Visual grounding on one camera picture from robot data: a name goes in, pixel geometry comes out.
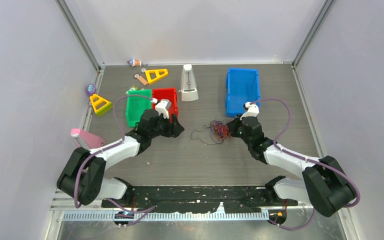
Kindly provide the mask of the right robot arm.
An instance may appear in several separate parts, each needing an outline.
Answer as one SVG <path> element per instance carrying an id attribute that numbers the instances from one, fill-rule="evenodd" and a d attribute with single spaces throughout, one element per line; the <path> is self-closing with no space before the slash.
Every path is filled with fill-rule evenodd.
<path id="1" fill-rule="evenodd" d="M 230 136 L 240 138 L 250 155 L 266 165 L 282 168 L 298 180 L 280 176 L 266 184 L 265 198 L 271 205 L 284 199 L 311 204 L 325 217 L 358 200 L 358 191 L 332 156 L 301 155 L 265 136 L 258 119 L 236 117 L 227 123 Z"/>

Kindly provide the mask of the green plastic bin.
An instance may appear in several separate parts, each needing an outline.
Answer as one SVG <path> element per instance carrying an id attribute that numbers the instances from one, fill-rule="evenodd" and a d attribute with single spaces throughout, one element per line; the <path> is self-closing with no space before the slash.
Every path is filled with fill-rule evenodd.
<path id="1" fill-rule="evenodd" d="M 130 90 L 127 95 L 131 97 L 127 98 L 126 122 L 130 128 L 133 128 L 140 121 L 144 111 L 152 108 L 152 90 Z"/>

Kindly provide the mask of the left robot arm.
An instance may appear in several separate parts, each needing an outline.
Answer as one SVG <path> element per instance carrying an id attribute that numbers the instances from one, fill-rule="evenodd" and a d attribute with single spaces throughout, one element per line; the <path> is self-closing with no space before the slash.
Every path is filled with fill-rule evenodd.
<path id="1" fill-rule="evenodd" d="M 89 205 L 96 199 L 114 199 L 121 207 L 133 202 L 128 183 L 120 178 L 108 179 L 104 173 L 115 164 L 135 157 L 150 147 L 159 136 L 176 138 L 184 127 L 177 116 L 165 118 L 155 109 L 147 109 L 134 129 L 123 139 L 100 148 L 76 148 L 62 170 L 56 187 L 74 199 L 77 205 Z"/>

